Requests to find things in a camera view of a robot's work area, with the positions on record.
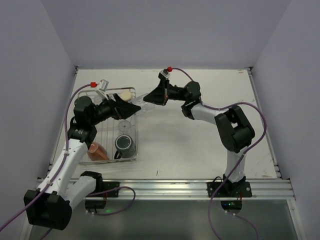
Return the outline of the faceted clear glass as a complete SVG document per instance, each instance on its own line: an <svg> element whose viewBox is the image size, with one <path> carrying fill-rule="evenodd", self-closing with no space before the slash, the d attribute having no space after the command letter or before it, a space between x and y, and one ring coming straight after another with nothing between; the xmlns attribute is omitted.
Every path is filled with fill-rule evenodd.
<svg viewBox="0 0 320 240"><path fill-rule="evenodd" d="M121 135L131 135L133 126L128 120L120 120L118 123L118 130Z"/></svg>

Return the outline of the small clear glass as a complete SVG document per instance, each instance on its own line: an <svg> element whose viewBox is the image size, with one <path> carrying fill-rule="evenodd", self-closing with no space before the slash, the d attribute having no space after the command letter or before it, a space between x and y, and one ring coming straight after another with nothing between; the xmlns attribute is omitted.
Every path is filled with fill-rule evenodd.
<svg viewBox="0 0 320 240"><path fill-rule="evenodd" d="M141 108L139 111L135 113L137 116L152 112L155 109L155 105L153 103L144 101L145 96L146 94L143 94L129 101L129 103L134 104Z"/></svg>

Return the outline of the dark green mug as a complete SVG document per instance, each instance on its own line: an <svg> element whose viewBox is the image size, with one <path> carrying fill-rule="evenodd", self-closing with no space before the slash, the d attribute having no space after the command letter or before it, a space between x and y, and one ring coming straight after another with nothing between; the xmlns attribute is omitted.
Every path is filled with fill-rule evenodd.
<svg viewBox="0 0 320 240"><path fill-rule="evenodd" d="M130 135L119 135L114 142L116 152L114 159L128 159L136 155L136 145Z"/></svg>

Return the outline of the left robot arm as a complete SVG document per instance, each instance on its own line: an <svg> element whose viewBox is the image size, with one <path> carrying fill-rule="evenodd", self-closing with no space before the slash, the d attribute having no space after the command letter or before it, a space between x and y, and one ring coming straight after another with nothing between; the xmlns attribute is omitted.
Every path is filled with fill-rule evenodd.
<svg viewBox="0 0 320 240"><path fill-rule="evenodd" d="M86 95L75 100L74 116L59 158L37 189L28 190L24 195L31 225L56 230L67 227L74 208L103 184L100 173L87 171L69 185L77 165L96 137L96 125L109 118L125 120L140 110L140 106L122 100L117 94L105 98L99 105Z"/></svg>

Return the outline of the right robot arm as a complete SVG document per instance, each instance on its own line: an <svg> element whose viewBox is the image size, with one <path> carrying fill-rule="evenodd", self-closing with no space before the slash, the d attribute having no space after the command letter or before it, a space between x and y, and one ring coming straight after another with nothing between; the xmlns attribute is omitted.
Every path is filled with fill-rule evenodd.
<svg viewBox="0 0 320 240"><path fill-rule="evenodd" d="M236 105L225 111L211 109L202 103L198 82L190 81L184 87L171 85L169 74L164 71L159 73L158 78L158 86L143 100L160 106L165 106L169 100L183 101L181 111L185 117L215 125L227 150L226 169L218 192L231 194L238 191L246 182L245 151L255 137L255 131L241 107Z"/></svg>

